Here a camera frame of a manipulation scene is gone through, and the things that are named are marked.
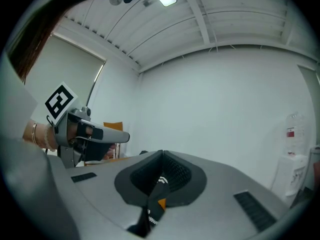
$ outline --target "red label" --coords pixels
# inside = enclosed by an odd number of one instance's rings
[[[287,137],[294,137],[294,136],[295,136],[295,132],[294,132],[294,131],[288,131],[288,132],[286,133],[286,136],[287,136]]]

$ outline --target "black rubber pad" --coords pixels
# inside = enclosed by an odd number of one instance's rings
[[[162,174],[169,186],[166,207],[191,204],[207,185],[207,176],[200,167],[170,151],[159,150],[120,171],[114,186],[127,204],[145,208]]]
[[[234,198],[259,232],[276,223],[276,219],[248,191],[235,194]]]
[[[82,182],[82,181],[85,181],[85,180],[88,180],[88,179],[91,179],[93,177],[96,177],[97,175],[93,172],[89,172],[89,173],[86,173],[86,174],[81,174],[81,175],[77,175],[77,176],[73,176],[71,177],[71,180],[76,183],[76,182]]]

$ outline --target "ceiling beam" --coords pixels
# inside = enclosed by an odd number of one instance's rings
[[[230,46],[230,45],[258,45],[258,46],[263,45],[263,46],[275,47],[275,48],[280,48],[280,49],[284,49],[284,50],[287,50],[290,52],[295,52],[295,53],[301,54],[303,56],[306,56],[306,57],[314,60],[315,62],[319,61],[319,58],[317,58],[315,55],[313,55],[305,50],[295,48],[292,46],[287,46],[287,45],[280,43],[279,41],[273,41],[273,40],[269,40],[269,39],[253,37],[253,38],[230,38],[230,39],[219,41],[219,47],[220,46]],[[152,61],[152,63],[149,63],[148,65],[142,67],[140,70],[140,73],[145,72],[147,70],[150,70],[153,67],[155,67],[157,65],[161,65],[162,63],[165,63],[165,62],[172,60],[174,58],[181,57],[182,55],[186,55],[189,53],[194,53],[197,51],[210,49],[210,48],[214,48],[214,47],[216,47],[215,43],[204,44],[204,45],[199,45],[199,46],[192,46],[187,49],[175,48],[174,51],[169,51],[167,53],[167,55],[159,56],[158,60],[154,60],[154,61]]]
[[[208,29],[205,23],[205,19],[197,3],[197,0],[187,0],[187,2],[189,3],[191,10],[195,16],[196,22],[199,25],[204,44],[205,45],[210,44]]]
[[[93,55],[96,55],[101,59],[108,60],[112,57],[117,57],[131,69],[137,72],[141,69],[141,66],[138,63],[120,51],[113,44],[104,40],[91,30],[65,17],[53,30],[52,34],[88,51]]]
[[[285,46],[289,46],[294,35],[294,30],[297,24],[297,15],[294,11],[294,5],[291,1],[287,3],[285,23],[281,34],[281,42]]]

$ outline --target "orange part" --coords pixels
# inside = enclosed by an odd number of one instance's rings
[[[158,204],[161,205],[164,211],[166,210],[166,198],[159,200]]]
[[[122,122],[104,122],[103,126],[114,129],[114,130],[118,130],[118,131],[124,130],[124,126]]]

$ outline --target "white ceiling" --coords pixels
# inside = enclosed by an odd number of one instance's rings
[[[89,0],[60,24],[82,32],[138,72],[203,49],[264,45],[287,49],[318,61],[319,44],[289,0],[133,0],[118,6]]]

